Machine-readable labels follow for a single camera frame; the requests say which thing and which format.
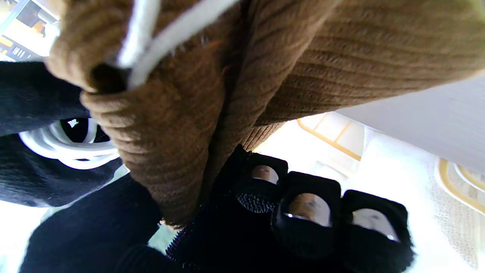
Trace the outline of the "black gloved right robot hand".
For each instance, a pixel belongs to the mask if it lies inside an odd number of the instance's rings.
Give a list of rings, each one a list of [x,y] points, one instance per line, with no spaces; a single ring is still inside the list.
[[[42,157],[21,141],[19,132],[76,119],[69,136],[83,140],[90,117],[80,103],[81,88],[53,76],[42,62],[1,62],[1,200],[22,206],[59,207],[114,178],[115,159],[95,169],[73,169]]]

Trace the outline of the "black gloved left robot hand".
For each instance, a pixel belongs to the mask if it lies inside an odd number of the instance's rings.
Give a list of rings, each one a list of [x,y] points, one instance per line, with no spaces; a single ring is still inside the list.
[[[402,204],[242,147],[165,253],[149,246],[161,218],[125,175],[40,224],[19,272],[403,273],[415,259]]]

